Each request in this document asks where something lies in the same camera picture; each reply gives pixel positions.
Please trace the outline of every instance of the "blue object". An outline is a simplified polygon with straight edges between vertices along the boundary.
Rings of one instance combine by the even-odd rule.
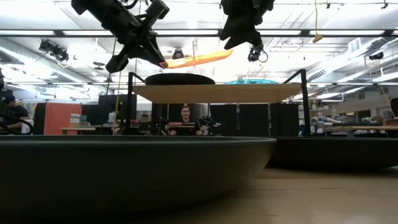
[[[249,84],[278,84],[272,80],[236,80],[224,83],[225,85],[249,85]]]

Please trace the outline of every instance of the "black metal frame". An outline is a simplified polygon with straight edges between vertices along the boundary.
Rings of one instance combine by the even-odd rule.
[[[157,37],[220,37],[222,29],[155,29],[155,31],[206,31],[206,30],[217,30],[216,34],[158,34]],[[297,30],[300,31],[299,34],[272,34],[272,31],[282,31],[286,32],[289,30]],[[261,37],[313,37],[313,34],[310,34],[310,31],[314,31],[315,29],[257,29],[257,31],[269,31],[270,34],[261,34]],[[398,35],[393,35],[394,31],[398,31],[398,29],[318,29],[319,33],[322,31],[375,31],[375,30],[383,30],[383,33],[377,35],[366,35],[366,34],[355,34],[355,35],[322,35],[323,37],[398,37]],[[0,31],[52,31],[54,35],[32,35],[32,34],[0,34],[0,37],[47,37],[47,38],[110,38],[114,37],[114,35],[65,35],[63,31],[105,31],[105,30],[78,30],[78,29],[0,29]]]
[[[301,89],[303,92],[303,108],[304,108],[304,125],[305,132],[304,136],[311,136],[311,124],[310,124],[310,105],[308,100],[308,90],[307,90],[307,71],[306,69],[300,69],[294,73],[290,78],[288,78],[284,84],[292,81],[297,75],[301,75]]]

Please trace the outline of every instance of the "ceiling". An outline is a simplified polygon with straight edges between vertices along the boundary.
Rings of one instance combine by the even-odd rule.
[[[158,20],[154,29],[222,29],[226,16],[214,0],[165,0],[170,12],[165,19]],[[389,6],[381,9],[383,1],[326,1],[318,0],[319,29],[397,29],[398,0],[387,1]],[[101,24],[89,13],[79,16],[68,0],[0,0],[0,29],[103,29]],[[131,10],[142,14],[147,9],[145,1]],[[266,12],[259,29],[314,29],[316,11],[313,1],[276,0],[274,9]],[[52,57],[38,50],[40,37],[7,38],[24,49],[36,54],[37,63]],[[103,82],[108,73],[95,71],[93,62],[107,63],[113,53],[118,53],[122,45],[114,38],[45,38],[66,48],[71,59],[61,63],[62,67],[93,82]],[[127,82],[127,73],[135,71],[143,77],[160,72],[187,72],[206,75],[216,82],[228,82],[237,78],[260,78],[283,82],[298,69],[310,71],[333,57],[347,51],[348,43],[354,40],[345,38],[324,38],[316,44],[313,38],[272,38],[264,37],[263,43],[269,59],[266,63],[250,63],[247,60],[250,45],[242,44],[234,49],[232,55],[224,60],[196,67],[160,69],[143,60],[130,59],[121,74],[121,81]],[[182,48],[185,55],[209,54],[223,50],[225,42],[217,37],[161,37],[157,43],[162,53],[169,57],[175,48]],[[351,75],[358,72],[359,60],[339,68],[336,72]],[[112,74],[118,81],[119,74]]]

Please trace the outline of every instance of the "person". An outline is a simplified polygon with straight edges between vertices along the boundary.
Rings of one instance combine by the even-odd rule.
[[[191,109],[189,106],[183,106],[181,108],[181,118],[182,124],[191,123]],[[206,126],[199,126],[198,123],[195,123],[194,128],[170,128],[170,135],[172,136],[202,136],[205,135],[207,127]]]
[[[23,106],[16,104],[14,96],[7,96],[4,103],[6,105],[6,108],[3,111],[4,115],[13,116],[19,119],[29,119],[29,112]],[[16,119],[2,117],[2,123],[9,129],[13,129],[18,132],[22,129],[22,123]]]

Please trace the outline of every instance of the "dark gray bowl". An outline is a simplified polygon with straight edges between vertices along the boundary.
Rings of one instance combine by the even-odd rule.
[[[270,165],[294,169],[368,170],[398,166],[398,139],[276,137]]]
[[[2,136],[0,146],[0,213],[72,217],[229,192],[263,170],[275,139]]]

